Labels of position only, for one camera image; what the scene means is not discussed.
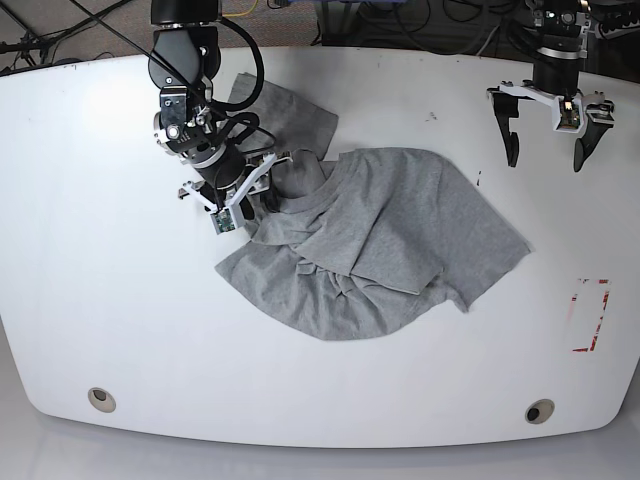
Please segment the grey T-shirt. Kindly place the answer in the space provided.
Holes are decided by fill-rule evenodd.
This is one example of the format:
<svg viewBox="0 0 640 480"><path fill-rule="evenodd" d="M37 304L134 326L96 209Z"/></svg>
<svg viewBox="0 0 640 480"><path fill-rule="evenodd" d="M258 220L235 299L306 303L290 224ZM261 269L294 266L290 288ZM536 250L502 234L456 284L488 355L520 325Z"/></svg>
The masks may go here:
<svg viewBox="0 0 640 480"><path fill-rule="evenodd" d="M387 147L329 161L337 116L272 83L253 111L293 160L271 171L280 211L250 220L216 270L282 324L324 341L386 336L444 302L467 311L528 255L446 158Z"/></svg>

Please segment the white power strip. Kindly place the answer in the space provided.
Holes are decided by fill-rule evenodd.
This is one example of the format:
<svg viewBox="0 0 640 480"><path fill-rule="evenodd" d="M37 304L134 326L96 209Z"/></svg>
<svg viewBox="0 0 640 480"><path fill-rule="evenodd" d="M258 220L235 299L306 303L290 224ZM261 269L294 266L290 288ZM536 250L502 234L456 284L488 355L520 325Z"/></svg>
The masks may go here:
<svg viewBox="0 0 640 480"><path fill-rule="evenodd" d="M626 10L607 13L596 27L596 37L611 40L639 31L639 11Z"/></svg>

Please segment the red tape rectangle marking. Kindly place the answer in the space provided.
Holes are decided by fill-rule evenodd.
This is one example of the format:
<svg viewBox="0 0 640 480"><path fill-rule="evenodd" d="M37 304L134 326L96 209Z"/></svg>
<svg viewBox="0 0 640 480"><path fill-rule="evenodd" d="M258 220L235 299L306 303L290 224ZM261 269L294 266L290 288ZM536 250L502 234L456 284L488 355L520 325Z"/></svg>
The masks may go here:
<svg viewBox="0 0 640 480"><path fill-rule="evenodd" d="M580 279L570 303L566 340L571 352L587 353L595 349L604 321L611 281Z"/></svg>

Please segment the black tripod stand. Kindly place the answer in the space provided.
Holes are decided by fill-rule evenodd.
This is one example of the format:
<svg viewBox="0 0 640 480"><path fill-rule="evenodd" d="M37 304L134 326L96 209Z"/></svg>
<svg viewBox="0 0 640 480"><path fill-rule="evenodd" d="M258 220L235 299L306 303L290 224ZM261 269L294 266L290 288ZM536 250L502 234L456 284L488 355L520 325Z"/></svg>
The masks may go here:
<svg viewBox="0 0 640 480"><path fill-rule="evenodd" d="M1 2L1 12L6 14L24 31L24 35L17 43L1 42L1 55L14 55L13 62L9 66L1 68L1 76L19 73L20 69L17 68L19 61L23 61L26 64L25 70L52 66L57 48L64 41L97 25L95 20L85 18L70 27L38 34L4 1Z"/></svg>

